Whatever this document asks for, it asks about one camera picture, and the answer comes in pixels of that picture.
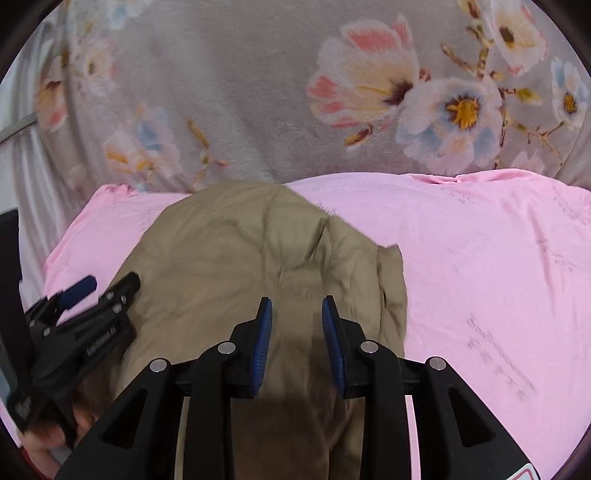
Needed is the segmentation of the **person's left hand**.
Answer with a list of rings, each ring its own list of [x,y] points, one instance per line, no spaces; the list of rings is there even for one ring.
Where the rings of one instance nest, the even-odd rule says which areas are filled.
[[[74,405],[73,414],[77,426],[77,440],[80,440],[95,424],[96,417],[88,409]],[[62,429],[52,423],[31,426],[25,432],[18,432],[18,438],[34,468],[47,479],[54,479],[60,464],[52,451],[66,445]]]

